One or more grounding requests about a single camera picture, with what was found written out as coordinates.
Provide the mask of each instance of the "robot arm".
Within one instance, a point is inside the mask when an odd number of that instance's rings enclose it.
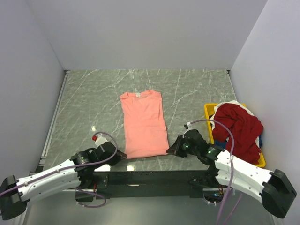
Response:
[[[0,186],[2,219],[15,218],[27,206],[59,191],[86,188],[92,183],[96,168],[103,164],[115,165],[126,158],[126,154],[117,150],[117,145],[114,146],[104,137],[94,140],[98,146],[96,149],[78,152],[54,168],[18,180],[14,176],[4,179]],[[167,153],[180,157],[196,155],[202,163],[210,166],[203,183],[214,186],[228,186],[230,183],[230,153],[207,144],[195,129],[189,128],[184,135],[179,135]],[[297,196],[287,176],[280,170],[272,172],[261,169],[237,157],[233,157],[232,161],[234,176],[231,187],[257,199],[274,216],[284,218]]]
[[[62,190],[86,188],[92,183],[92,174],[96,168],[104,164],[115,165],[127,157],[121,151],[116,151],[116,147],[102,136],[98,137],[95,143],[98,146],[96,149],[80,151],[65,162],[46,171],[18,180],[14,176],[5,178],[0,186],[2,219],[15,218],[21,215],[26,207]]]
[[[232,175],[230,153],[207,144],[196,129],[189,127],[184,135],[178,135],[167,153],[180,157],[196,155],[202,163],[210,166],[202,183],[229,185]],[[231,187],[257,199],[272,215],[284,218],[297,196],[287,176],[278,169],[272,172],[232,157],[234,173]]]

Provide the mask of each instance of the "blue cloth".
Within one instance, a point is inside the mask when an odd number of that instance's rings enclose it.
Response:
[[[262,135],[259,135],[258,138],[259,138],[259,148],[261,148],[262,145],[263,145]],[[214,140],[214,141],[215,141],[215,145],[217,145],[217,146],[219,146],[219,147],[221,147],[223,149],[226,149],[227,142],[219,142],[217,140]]]
[[[219,141],[215,140],[215,145],[221,147],[222,149],[226,149],[226,144],[227,144],[227,142],[219,142]]]

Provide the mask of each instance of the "yellow plastic tray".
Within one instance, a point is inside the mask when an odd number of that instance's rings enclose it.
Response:
[[[217,103],[207,103],[204,105],[204,112],[205,112],[205,118],[209,119],[210,116],[212,116],[213,114],[215,114],[215,109],[214,107],[217,106]],[[213,144],[214,143],[214,138],[212,136],[212,130],[211,130],[211,126],[210,126],[210,122],[207,121],[207,128],[208,128],[208,133],[210,136],[210,142]],[[266,166],[266,161],[264,160],[263,157],[263,153],[260,154],[260,158],[258,160],[258,164],[255,165],[257,167],[265,167]]]

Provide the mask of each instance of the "marble table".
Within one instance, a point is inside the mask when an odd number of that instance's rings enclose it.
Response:
[[[125,149],[123,112],[119,96],[126,91],[153,89],[162,93],[164,118],[170,146],[188,121],[204,118],[205,103],[235,100],[226,70],[132,69],[71,70],[63,87],[55,123],[46,147],[44,169],[70,158],[78,151],[95,147],[91,137],[97,131],[114,136]],[[206,122],[193,126],[208,141]],[[101,171],[204,170],[196,156],[173,155],[123,160]]]

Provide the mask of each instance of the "cable connector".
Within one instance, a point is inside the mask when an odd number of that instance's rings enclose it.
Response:
[[[192,124],[191,122],[187,122],[185,125],[183,125],[185,129],[192,129]]]
[[[101,144],[104,144],[108,140],[101,134],[96,136],[95,145],[99,147]]]

